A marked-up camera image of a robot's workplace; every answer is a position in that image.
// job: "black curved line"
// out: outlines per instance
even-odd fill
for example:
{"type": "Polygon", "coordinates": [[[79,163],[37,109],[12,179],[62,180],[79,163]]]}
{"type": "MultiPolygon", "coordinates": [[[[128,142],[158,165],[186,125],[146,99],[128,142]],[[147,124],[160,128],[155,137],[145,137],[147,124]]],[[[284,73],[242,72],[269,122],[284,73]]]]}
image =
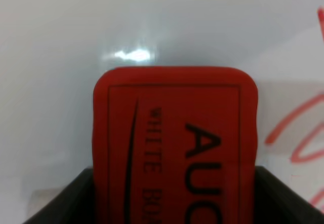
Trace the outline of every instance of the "black curved line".
{"type": "Polygon", "coordinates": [[[133,163],[133,149],[134,149],[134,135],[135,125],[138,109],[138,100],[136,101],[135,111],[133,116],[133,123],[130,135],[130,146],[128,148],[128,158],[126,165],[126,177],[125,177],[125,195],[124,195],[124,223],[131,223],[131,181],[132,181],[132,163],[133,163]]]}

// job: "white surface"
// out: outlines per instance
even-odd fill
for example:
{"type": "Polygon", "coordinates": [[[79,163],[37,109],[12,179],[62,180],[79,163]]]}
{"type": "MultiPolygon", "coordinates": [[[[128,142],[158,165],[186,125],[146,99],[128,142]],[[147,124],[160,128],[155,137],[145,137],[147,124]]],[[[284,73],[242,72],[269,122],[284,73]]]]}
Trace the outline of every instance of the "white surface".
{"type": "MultiPolygon", "coordinates": [[[[323,92],[324,44],[316,16],[322,4],[0,0],[1,223],[21,223],[33,191],[65,185],[91,164],[94,84],[107,69],[135,64],[107,59],[110,54],[139,48],[154,53],[153,65],[221,65],[248,72],[260,94],[258,163],[288,184],[292,169],[313,174],[291,184],[309,200],[324,185],[317,178],[323,161],[311,168],[292,165],[290,151],[265,147],[264,139],[290,110],[323,92]],[[282,83],[291,87],[280,92],[282,83]],[[300,96],[303,85],[309,87],[300,96]],[[277,107],[283,109],[274,115],[277,107]]],[[[317,120],[322,113],[317,109],[317,120]]],[[[285,141],[294,137],[290,131],[285,141]]]]}

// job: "black rectangular border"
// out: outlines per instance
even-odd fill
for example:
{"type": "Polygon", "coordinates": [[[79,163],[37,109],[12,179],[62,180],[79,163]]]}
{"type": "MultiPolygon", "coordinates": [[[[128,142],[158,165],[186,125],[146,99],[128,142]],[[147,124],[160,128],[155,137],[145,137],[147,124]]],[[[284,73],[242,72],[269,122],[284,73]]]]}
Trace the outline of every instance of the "black rectangular border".
{"type": "Polygon", "coordinates": [[[108,214],[108,222],[110,223],[110,188],[109,188],[109,182],[110,182],[110,171],[109,171],[109,166],[110,166],[110,122],[109,122],[109,112],[110,112],[110,89],[115,88],[115,87],[234,87],[238,89],[238,224],[240,223],[240,196],[241,196],[241,186],[240,186],[240,178],[241,178],[241,86],[237,84],[229,85],[229,84],[120,84],[120,85],[111,85],[108,86],[108,98],[107,98],[107,214],[108,214]]]}

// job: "red eraser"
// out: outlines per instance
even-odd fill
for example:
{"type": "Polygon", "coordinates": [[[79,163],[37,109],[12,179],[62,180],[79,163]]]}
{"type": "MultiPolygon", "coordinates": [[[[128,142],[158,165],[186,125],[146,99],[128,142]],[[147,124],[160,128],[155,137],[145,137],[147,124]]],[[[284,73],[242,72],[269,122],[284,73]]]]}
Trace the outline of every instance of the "red eraser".
{"type": "Polygon", "coordinates": [[[129,67],[94,91],[98,223],[253,223],[258,93],[221,67],[129,67]]]}

